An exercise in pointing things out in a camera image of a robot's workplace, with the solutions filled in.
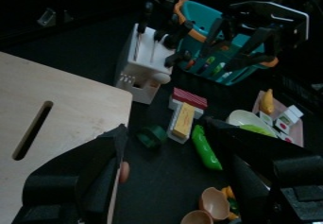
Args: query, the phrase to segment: green toy vegetable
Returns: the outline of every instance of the green toy vegetable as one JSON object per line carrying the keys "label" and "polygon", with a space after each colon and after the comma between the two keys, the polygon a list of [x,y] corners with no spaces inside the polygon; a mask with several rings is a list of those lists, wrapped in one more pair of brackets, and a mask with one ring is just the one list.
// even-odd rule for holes
{"label": "green toy vegetable", "polygon": [[221,170],[221,165],[216,157],[215,152],[212,151],[205,136],[203,126],[196,125],[192,132],[192,140],[196,146],[196,152],[200,156],[200,159],[207,168]]}

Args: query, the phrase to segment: teal basket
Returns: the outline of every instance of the teal basket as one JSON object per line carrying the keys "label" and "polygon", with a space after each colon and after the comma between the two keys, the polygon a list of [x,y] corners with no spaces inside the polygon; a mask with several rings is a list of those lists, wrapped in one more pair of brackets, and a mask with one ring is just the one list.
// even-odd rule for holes
{"label": "teal basket", "polygon": [[[189,35],[181,40],[178,47],[176,48],[176,51],[184,49],[192,54],[192,59],[189,61],[181,61],[177,64],[181,70],[207,78],[216,83],[232,85],[245,79],[257,69],[268,68],[260,64],[255,64],[232,72],[223,70],[223,66],[229,59],[232,59],[233,55],[248,40],[248,36],[243,34],[239,34],[235,37],[227,50],[219,50],[209,55],[207,59],[196,60],[209,27],[215,20],[220,18],[221,13],[189,0],[178,0],[174,6],[174,13],[178,15],[180,23],[185,20],[195,23]],[[264,52],[264,46],[260,45],[255,52]]]}

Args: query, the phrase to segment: black table surface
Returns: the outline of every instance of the black table surface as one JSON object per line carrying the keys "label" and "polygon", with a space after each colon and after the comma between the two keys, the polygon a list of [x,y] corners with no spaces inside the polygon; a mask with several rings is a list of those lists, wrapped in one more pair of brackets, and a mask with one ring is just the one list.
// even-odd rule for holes
{"label": "black table surface", "polygon": [[[137,15],[136,12],[121,15],[1,51],[112,84],[116,61]],[[204,167],[191,139],[182,145],[168,139],[154,150],[136,139],[142,126],[157,125],[166,130],[173,114],[168,108],[173,87],[205,97],[204,115],[224,120],[233,110],[251,111],[259,91],[272,84],[256,72],[237,84],[224,86],[174,67],[172,81],[160,86],[150,104],[132,102],[125,150],[130,171],[126,182],[118,185],[113,224],[180,223],[182,216],[197,208],[201,191],[209,186],[220,189],[227,185],[224,173]],[[323,155],[321,116],[299,105],[284,89],[273,88],[273,96],[304,113],[304,148]]]}

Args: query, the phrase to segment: slot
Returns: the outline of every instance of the slot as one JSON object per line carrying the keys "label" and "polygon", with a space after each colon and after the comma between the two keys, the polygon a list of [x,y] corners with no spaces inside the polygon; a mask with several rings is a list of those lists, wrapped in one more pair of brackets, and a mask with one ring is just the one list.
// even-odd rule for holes
{"label": "slot", "polygon": [[32,124],[28,127],[28,130],[22,136],[22,139],[16,147],[16,150],[12,154],[12,158],[16,161],[20,161],[24,159],[28,150],[33,144],[34,137],[41,129],[41,126],[44,124],[44,121],[46,119],[46,116],[49,114],[50,109],[53,108],[54,103],[52,101],[45,101],[36,116]]}

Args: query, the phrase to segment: yellow box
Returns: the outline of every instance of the yellow box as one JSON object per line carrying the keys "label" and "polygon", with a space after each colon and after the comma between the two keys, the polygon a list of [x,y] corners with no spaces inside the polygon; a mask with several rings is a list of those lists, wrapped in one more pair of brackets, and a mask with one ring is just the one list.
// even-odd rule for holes
{"label": "yellow box", "polygon": [[172,131],[172,134],[178,138],[185,138],[185,136],[189,134],[193,117],[195,107],[184,102],[180,108],[180,112],[176,118],[174,127]]}

